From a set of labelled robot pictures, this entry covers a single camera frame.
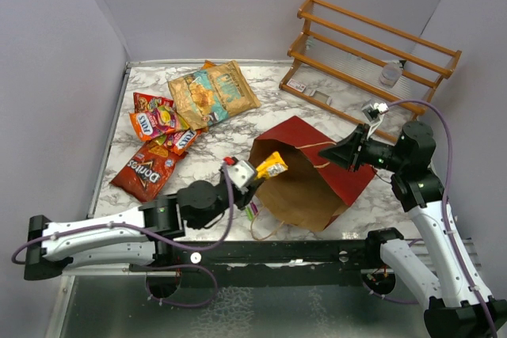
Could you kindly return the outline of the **clear plastic cup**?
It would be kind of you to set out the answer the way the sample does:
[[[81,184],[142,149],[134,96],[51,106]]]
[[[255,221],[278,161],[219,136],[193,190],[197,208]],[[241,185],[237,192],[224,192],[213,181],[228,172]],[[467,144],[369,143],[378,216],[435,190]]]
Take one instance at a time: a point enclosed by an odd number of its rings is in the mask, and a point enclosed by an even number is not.
[[[402,64],[399,61],[386,63],[379,74],[379,84],[387,88],[394,87],[401,78],[402,72]]]

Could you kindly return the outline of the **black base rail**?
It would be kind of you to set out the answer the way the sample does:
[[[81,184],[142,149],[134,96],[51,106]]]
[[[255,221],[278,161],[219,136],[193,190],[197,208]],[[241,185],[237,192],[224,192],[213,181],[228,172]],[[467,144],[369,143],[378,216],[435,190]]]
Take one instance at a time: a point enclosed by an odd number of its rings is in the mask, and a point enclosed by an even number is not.
[[[384,266],[380,245],[403,239],[394,227],[364,240],[226,241],[201,253],[220,287],[359,286],[361,273]]]

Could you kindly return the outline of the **open small cardboard box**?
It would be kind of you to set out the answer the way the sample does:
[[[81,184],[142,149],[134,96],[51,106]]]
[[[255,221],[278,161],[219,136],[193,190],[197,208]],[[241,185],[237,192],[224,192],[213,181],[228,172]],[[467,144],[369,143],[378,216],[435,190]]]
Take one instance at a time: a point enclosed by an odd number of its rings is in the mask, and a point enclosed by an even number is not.
[[[323,104],[331,105],[332,98],[319,90],[311,90],[310,97]]]

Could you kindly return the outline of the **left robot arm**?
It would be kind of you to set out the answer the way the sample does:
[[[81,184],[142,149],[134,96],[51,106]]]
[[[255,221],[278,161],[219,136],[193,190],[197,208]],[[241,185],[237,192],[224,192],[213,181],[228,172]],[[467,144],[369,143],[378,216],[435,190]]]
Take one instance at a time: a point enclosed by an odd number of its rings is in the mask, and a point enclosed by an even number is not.
[[[262,184],[253,180],[244,188],[223,178],[217,185],[195,181],[173,195],[163,196],[129,211],[111,215],[106,221],[85,220],[64,227],[43,215],[29,220],[24,279],[52,279],[71,264],[72,253],[102,248],[114,243],[172,241],[185,234],[184,227],[207,229],[212,220],[233,207],[244,208]]]

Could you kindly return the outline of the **orange white snack box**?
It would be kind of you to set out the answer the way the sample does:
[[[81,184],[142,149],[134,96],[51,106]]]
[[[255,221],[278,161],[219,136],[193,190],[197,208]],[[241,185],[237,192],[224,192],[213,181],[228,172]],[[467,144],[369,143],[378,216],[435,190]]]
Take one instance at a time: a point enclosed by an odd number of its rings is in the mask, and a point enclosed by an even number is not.
[[[145,112],[129,114],[135,135],[141,141],[189,129],[189,124],[170,106],[161,105]]]

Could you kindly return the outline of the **red doritos chip bag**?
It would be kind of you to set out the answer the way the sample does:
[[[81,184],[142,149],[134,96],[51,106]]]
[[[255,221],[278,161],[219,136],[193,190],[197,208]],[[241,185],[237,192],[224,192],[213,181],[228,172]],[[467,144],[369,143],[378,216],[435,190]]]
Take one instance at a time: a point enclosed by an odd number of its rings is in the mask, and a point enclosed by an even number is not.
[[[156,198],[186,153],[175,154],[156,142],[146,142],[128,161],[110,184],[123,189],[139,202]]]

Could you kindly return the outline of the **wooden shelf rack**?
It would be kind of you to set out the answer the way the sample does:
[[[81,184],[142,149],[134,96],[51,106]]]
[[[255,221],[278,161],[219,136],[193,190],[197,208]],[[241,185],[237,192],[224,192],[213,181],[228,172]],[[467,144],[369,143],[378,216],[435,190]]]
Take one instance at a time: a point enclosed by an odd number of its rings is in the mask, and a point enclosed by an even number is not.
[[[305,0],[297,17],[303,26],[288,49],[293,63],[280,88],[350,123],[365,121],[361,106],[367,101],[430,102],[462,55],[324,0]],[[391,61],[399,61],[403,72],[387,88],[379,84],[379,74]],[[291,79],[305,85],[305,91],[287,86]],[[331,105],[310,97],[311,90],[328,94]]]

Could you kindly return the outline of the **colourful orange candy bag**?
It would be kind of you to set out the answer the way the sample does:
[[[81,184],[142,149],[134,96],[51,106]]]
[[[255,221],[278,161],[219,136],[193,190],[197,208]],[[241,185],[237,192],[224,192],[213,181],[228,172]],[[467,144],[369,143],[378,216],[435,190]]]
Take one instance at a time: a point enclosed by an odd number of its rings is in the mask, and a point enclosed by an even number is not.
[[[174,154],[182,155],[202,133],[202,130],[194,131],[188,129],[159,136],[154,139],[154,142],[159,146],[165,147]]]

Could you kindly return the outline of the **yellow kettle chips bag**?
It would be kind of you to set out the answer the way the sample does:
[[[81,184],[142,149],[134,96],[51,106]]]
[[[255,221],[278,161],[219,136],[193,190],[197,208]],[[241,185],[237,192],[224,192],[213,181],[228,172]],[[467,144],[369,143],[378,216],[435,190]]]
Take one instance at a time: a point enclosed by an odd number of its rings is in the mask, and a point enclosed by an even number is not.
[[[208,68],[214,67],[214,66],[215,66],[215,64],[213,62],[206,60],[204,62],[204,65],[202,66],[202,69],[204,70],[204,69],[208,69]]]

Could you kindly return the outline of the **red brown paper bag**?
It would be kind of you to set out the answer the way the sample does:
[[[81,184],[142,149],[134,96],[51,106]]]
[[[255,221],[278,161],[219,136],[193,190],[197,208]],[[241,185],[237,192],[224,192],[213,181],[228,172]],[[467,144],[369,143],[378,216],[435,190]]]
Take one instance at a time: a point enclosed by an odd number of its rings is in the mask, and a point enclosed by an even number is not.
[[[356,172],[321,158],[320,150],[334,141],[298,116],[293,116],[253,140],[249,162],[260,165],[278,152],[288,170],[266,180],[256,192],[261,205],[280,221],[321,232],[351,207],[375,176],[366,165]]]

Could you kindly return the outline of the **yellow m&m's packet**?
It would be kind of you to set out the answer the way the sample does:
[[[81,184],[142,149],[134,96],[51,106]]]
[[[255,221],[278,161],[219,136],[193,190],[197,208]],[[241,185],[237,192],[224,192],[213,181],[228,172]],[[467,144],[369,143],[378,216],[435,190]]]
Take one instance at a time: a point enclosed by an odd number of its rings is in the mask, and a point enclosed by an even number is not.
[[[278,151],[274,151],[260,165],[256,167],[256,171],[256,180],[267,180],[288,171],[288,166],[284,162],[280,153]]]

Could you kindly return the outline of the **red cheez-it snack bag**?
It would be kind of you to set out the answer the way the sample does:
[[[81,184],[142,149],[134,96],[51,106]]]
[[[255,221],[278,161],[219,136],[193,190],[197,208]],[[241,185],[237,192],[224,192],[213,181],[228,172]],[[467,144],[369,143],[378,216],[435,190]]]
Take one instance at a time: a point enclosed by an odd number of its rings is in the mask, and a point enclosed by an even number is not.
[[[145,93],[133,93],[134,112],[146,112],[161,105],[173,107],[173,100]]]

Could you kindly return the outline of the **red white small box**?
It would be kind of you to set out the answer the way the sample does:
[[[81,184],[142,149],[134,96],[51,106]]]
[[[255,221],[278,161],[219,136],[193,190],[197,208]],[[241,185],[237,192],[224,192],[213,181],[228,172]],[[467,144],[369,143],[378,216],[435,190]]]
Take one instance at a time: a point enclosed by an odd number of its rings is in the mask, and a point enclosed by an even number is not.
[[[293,79],[291,79],[290,81],[287,82],[287,86],[291,87],[292,89],[294,89],[300,93],[303,93],[306,89],[305,85],[300,84],[300,83],[294,81]]]

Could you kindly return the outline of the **gold foil snack bag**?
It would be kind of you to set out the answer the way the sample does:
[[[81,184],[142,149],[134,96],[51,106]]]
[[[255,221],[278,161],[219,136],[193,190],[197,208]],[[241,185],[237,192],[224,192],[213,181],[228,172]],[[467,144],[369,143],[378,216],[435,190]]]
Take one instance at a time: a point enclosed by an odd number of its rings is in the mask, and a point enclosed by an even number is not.
[[[193,130],[261,106],[234,60],[171,80],[168,88],[176,111]]]

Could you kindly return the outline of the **purple cap marker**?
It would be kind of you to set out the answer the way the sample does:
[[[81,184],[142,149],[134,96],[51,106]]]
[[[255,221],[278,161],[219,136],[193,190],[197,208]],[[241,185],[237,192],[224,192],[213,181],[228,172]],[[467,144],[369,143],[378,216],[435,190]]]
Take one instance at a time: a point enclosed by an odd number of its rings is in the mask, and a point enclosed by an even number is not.
[[[257,215],[257,214],[258,214],[258,209],[257,209],[257,206],[256,206],[256,204],[255,204],[254,202],[252,202],[252,203],[250,204],[250,209],[252,210],[252,213],[253,213],[254,215]]]

